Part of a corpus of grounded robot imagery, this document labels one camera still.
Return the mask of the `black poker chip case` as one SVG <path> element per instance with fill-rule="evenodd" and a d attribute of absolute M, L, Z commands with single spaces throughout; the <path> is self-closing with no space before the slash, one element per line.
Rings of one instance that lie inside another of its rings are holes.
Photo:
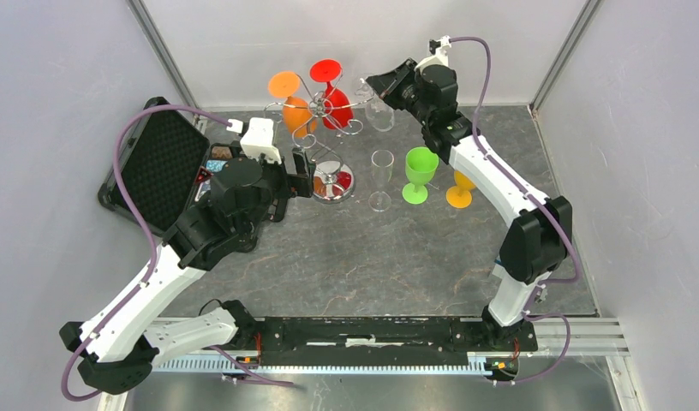
<path fill-rule="evenodd" d="M 284 218 L 290 199 L 274 199 L 267 161 L 245 156 L 248 121 L 208 118 L 236 138 L 213 144 L 184 112 L 194 108 L 149 99 L 118 141 L 116 168 L 99 189 L 99 203 L 137 223 L 184 259 L 247 253 L 264 222 Z"/>

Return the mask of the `chrome wine glass rack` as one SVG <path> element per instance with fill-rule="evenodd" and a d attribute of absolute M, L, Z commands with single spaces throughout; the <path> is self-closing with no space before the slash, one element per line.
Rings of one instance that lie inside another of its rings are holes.
<path fill-rule="evenodd" d="M 334 81 L 334 85 L 337 88 L 343 76 L 344 70 L 342 67 L 342 74 L 338 80 Z M 305 149 L 309 159 L 316 164 L 312 198 L 328 205 L 337 204 L 350 198 L 356 186 L 355 173 L 338 153 L 338 147 L 344 142 L 344 138 L 359 134 L 364 129 L 364 124 L 353 114 L 354 118 L 349 121 L 347 128 L 327 128 L 323 123 L 323 118 L 326 116 L 325 109 L 320 102 L 321 94 L 326 88 L 325 84 L 320 83 L 322 89 L 317 92 L 311 92 L 306 81 L 301 76 L 300 78 L 302 86 L 296 95 L 308 102 L 308 107 L 316 118 L 316 129 L 312 134 L 309 134 L 304 140 L 297 140 L 292 137 L 282 118 L 283 103 L 280 99 L 275 98 L 275 101 L 268 104 L 266 108 L 270 109 L 276 106 L 280 109 L 279 122 L 288 130 L 293 145 Z M 349 102 L 352 112 L 356 106 L 356 103 L 352 104 Z"/>

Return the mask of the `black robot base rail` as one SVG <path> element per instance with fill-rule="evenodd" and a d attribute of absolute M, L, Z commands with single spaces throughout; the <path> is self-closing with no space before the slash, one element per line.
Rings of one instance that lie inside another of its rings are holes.
<path fill-rule="evenodd" d="M 238 300 L 220 307 L 238 332 L 223 348 L 254 350 L 261 366 L 359 367 L 466 366 L 470 353 L 514 357 L 535 352 L 534 326 L 520 320 L 498 327 L 481 317 L 265 317 L 257 319 Z"/>

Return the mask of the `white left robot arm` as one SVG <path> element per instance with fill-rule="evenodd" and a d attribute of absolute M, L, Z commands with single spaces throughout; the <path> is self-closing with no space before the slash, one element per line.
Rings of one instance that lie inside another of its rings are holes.
<path fill-rule="evenodd" d="M 60 330 L 77 370 L 94 394 L 122 394 L 153 370 L 202 348 L 246 348 L 256 325 L 237 301 L 163 327 L 154 320 L 192 283 L 232 253 L 249 253 L 265 222 L 279 222 L 290 199 L 313 192 L 315 164 L 306 152 L 292 152 L 296 170 L 265 156 L 250 158 L 234 148 L 211 180 L 210 191 L 186 209 L 152 244 L 146 266 L 103 310 L 88 321 Z"/>

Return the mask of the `red plastic wine glass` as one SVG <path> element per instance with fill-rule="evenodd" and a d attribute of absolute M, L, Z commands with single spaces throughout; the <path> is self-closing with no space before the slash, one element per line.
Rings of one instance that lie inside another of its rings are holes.
<path fill-rule="evenodd" d="M 329 129 L 347 128 L 350 120 L 354 118 L 346 94 L 334 85 L 334 81 L 338 80 L 341 74 L 341 64 L 333 59 L 320 60 L 309 70 L 309 76 L 312 80 L 324 83 L 326 86 L 325 91 L 321 94 L 320 102 L 326 113 L 323 123 Z"/>

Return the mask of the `clear wine glass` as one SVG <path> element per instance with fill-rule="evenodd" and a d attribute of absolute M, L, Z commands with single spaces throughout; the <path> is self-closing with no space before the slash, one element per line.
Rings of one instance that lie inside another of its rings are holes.
<path fill-rule="evenodd" d="M 374 191 L 368 198 L 368 204 L 376 212 L 384 212 L 391 205 L 391 197 L 387 193 L 393 166 L 394 155 L 388 150 L 377 150 L 371 156 L 371 177 Z"/>
<path fill-rule="evenodd" d="M 357 79 L 354 93 L 364 103 L 366 118 L 373 128 L 387 132 L 394 127 L 394 110 L 375 94 L 365 77 Z"/>

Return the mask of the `yellow plastic wine glass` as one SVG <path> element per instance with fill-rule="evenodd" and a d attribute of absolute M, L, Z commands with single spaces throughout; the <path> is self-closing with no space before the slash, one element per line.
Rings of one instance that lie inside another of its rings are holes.
<path fill-rule="evenodd" d="M 454 171 L 454 185 L 445 192 L 446 202 L 457 209 L 464 209 L 471 205 L 473 201 L 472 191 L 476 185 L 463 173 Z"/>

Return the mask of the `green plastic wine glass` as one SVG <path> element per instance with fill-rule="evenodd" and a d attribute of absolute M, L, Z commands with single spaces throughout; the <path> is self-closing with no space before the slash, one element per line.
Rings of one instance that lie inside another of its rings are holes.
<path fill-rule="evenodd" d="M 408 183 L 403 187 L 403 199 L 411 205 L 419 205 L 427 200 L 426 185 L 435 176 L 439 157 L 430 149 L 418 146 L 408 151 L 405 157 L 405 175 Z"/>

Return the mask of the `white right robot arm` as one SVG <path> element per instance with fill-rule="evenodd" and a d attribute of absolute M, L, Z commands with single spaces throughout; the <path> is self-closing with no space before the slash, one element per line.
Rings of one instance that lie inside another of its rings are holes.
<path fill-rule="evenodd" d="M 514 171 L 478 133 L 476 122 L 458 109 L 457 74 L 443 64 L 421 67 L 412 59 L 365 80 L 394 110 L 405 110 L 421 124 L 426 147 L 468 177 L 490 200 L 508 230 L 499 250 L 502 280 L 484 310 L 481 339 L 505 348 L 514 325 L 528 314 L 535 294 L 566 258 L 578 257 L 571 242 L 572 207 L 550 198 Z"/>

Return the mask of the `orange plastic wine glass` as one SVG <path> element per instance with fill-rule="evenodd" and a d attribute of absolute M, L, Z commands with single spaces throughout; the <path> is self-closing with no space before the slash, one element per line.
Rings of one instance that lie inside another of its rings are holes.
<path fill-rule="evenodd" d="M 316 129 L 316 118 L 308 107 L 308 102 L 296 94 L 302 80 L 293 71 L 276 73 L 268 82 L 268 92 L 283 103 L 282 118 L 290 134 L 297 140 L 304 140 Z"/>

